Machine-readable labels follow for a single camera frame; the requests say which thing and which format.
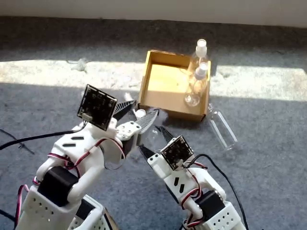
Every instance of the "yellow box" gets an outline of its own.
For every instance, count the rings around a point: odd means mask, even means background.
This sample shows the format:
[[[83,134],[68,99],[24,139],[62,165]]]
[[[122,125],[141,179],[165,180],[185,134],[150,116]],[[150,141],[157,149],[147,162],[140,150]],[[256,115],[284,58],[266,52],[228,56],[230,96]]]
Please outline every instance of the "yellow box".
[[[184,102],[188,87],[189,60],[190,57],[185,55],[148,51],[139,108],[158,107],[167,111],[170,117],[201,121],[208,109],[211,63],[208,62],[208,84],[201,102],[190,107]]]

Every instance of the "white bottle cap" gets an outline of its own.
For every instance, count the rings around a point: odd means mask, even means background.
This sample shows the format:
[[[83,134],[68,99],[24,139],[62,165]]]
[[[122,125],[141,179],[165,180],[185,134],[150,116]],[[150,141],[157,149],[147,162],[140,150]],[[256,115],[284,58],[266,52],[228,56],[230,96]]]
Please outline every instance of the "white bottle cap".
[[[195,53],[199,58],[204,58],[207,55],[207,42],[205,39],[198,40]]]
[[[145,115],[146,115],[146,111],[143,110],[143,109],[139,109],[139,110],[135,111],[135,116],[136,116],[137,120],[140,120]]]
[[[197,80],[202,80],[206,77],[207,74],[207,70],[208,70],[208,65],[207,63],[200,63],[200,65],[197,67],[197,69],[195,70],[195,78]]]

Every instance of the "ventilation hole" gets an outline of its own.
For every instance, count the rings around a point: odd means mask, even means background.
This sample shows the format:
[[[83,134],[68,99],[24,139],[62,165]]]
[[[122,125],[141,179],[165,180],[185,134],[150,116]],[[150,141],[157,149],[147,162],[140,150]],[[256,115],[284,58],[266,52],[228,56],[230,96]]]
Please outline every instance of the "ventilation hole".
[[[72,140],[84,140],[84,137],[72,137]]]
[[[175,178],[175,181],[174,181],[174,186],[177,186],[177,185],[178,185],[178,182],[179,182],[179,177],[176,177],[176,178]]]
[[[184,190],[184,184],[181,184],[181,185],[180,185],[179,192],[180,192],[180,193],[183,193],[183,190]]]
[[[76,144],[75,143],[67,143],[67,144],[63,144],[62,146],[65,147],[65,148],[76,147]]]

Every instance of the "clear plastic bottle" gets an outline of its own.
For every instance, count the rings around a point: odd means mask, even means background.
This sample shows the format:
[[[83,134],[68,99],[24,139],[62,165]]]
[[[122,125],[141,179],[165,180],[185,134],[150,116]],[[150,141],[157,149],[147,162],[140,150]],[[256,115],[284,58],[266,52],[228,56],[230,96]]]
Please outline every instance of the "clear plastic bottle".
[[[200,63],[207,63],[207,42],[204,39],[200,39],[197,41],[197,46],[195,48],[195,52],[192,54],[190,58],[190,63],[188,67],[188,75],[190,76],[196,70]]]
[[[206,118],[223,148],[231,150],[238,140],[221,111],[214,109],[210,103]]]
[[[207,86],[207,63],[200,63],[194,74],[189,79],[188,88],[185,95],[185,102],[189,106],[197,106],[201,101],[201,96]]]

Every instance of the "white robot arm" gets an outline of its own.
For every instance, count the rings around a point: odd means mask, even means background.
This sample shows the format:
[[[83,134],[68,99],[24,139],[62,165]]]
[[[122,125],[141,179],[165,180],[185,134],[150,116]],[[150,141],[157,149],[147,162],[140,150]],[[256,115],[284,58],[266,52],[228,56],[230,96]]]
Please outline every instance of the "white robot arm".
[[[198,162],[194,164],[200,168],[187,167],[195,156],[184,138],[174,138],[162,126],[157,128],[164,135],[167,146],[160,153],[145,146],[139,148],[172,197],[188,211],[182,229],[246,230],[234,206],[226,201],[224,189],[209,175],[207,167]]]
[[[155,110],[136,122],[117,126],[118,119],[134,105],[117,104],[115,98],[87,86],[78,116],[88,123],[79,124],[73,129],[81,131],[55,142],[37,170],[36,185],[25,198],[17,230],[116,229],[105,208],[86,193],[101,176],[105,162],[125,159],[157,118],[159,111]]]

